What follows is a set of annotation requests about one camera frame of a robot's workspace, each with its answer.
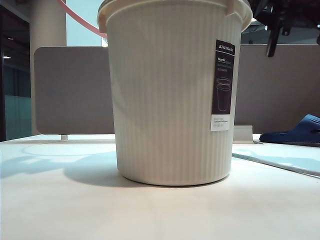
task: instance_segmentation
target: wall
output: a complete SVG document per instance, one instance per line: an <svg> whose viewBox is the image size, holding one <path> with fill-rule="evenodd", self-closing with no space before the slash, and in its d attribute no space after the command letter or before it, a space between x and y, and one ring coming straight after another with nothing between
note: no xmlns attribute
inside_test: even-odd
<svg viewBox="0 0 320 240"><path fill-rule="evenodd" d="M97 13L102 0L66 0L66 4L87 22L98 27ZM101 46L102 38L66 16L67 46Z"/></svg>
<svg viewBox="0 0 320 240"><path fill-rule="evenodd" d="M30 11L30 70L32 134L38 134L35 117L34 53L40 47L67 45L66 13L56 0L33 0Z"/></svg>

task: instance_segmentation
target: desk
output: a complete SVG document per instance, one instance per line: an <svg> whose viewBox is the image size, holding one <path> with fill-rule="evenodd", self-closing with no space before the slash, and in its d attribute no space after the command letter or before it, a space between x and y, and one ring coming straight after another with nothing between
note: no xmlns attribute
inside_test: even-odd
<svg viewBox="0 0 320 240"><path fill-rule="evenodd" d="M320 238L318 178L233 158L217 183L152 186L118 173L114 135L59 139L0 143L1 239Z"/></svg>

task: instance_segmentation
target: pink tube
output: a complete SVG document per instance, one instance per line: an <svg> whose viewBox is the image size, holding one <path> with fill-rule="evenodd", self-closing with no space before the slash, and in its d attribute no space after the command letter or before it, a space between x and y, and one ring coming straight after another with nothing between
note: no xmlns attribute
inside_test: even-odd
<svg viewBox="0 0 320 240"><path fill-rule="evenodd" d="M89 29L91 32L99 35L100 37L107 39L106 33L101 33L99 31L99 28L93 26L91 23L84 20L82 17L80 17L78 14L76 14L70 7L68 7L67 4L64 3L63 0L57 0L57 2L61 5L61 7L64 9L64 11L72 17L74 20L76 20L78 23L80 23L82 26L84 26L86 29Z"/></svg>

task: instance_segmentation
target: blue slipper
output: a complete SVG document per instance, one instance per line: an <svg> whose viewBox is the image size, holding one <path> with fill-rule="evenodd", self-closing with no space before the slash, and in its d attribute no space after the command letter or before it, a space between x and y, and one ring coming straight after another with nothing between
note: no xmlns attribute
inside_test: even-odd
<svg viewBox="0 0 320 240"><path fill-rule="evenodd" d="M294 129L264 133L259 140L266 143L320 143L320 118L308 114Z"/></svg>

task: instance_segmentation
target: black object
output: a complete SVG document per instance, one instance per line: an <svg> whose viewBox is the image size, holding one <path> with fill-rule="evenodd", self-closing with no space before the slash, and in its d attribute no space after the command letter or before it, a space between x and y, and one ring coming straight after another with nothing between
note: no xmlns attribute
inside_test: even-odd
<svg viewBox="0 0 320 240"><path fill-rule="evenodd" d="M266 55L273 57L278 38L290 35L292 27L320 30L320 0L248 0L253 17L270 31Z"/></svg>

